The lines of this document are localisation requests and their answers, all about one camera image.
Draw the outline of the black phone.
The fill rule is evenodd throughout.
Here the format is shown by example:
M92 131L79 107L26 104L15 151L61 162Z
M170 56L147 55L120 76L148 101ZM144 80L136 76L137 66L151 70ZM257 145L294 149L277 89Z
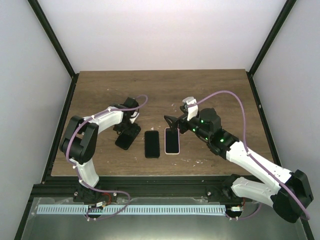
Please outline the black phone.
M137 136L121 134L115 141L115 145L123 150L128 150Z

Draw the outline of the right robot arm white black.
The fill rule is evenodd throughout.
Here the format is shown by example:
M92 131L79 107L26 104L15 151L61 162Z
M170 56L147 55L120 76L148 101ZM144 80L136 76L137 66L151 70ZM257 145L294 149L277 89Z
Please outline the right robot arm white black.
M225 200L232 202L239 197L258 201L272 207L289 223L305 216L303 209L314 199L307 175L299 169L283 168L246 149L242 141L222 128L214 108L193 113L185 110L180 117L166 115L164 119L172 131L193 132L213 154L258 178L259 181L251 181L233 174L222 188Z

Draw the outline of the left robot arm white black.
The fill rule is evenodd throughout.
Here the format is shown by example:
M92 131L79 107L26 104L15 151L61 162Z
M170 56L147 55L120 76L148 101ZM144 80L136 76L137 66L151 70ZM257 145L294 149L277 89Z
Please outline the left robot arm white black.
M96 114L73 116L61 139L59 149L66 160L76 170L80 189L89 201L97 202L102 194L111 194L98 185L100 178L96 173L93 156L96 151L98 135L109 129L118 134L115 145L128 150L141 131L135 123L141 106L135 98L128 97L122 104L113 104Z

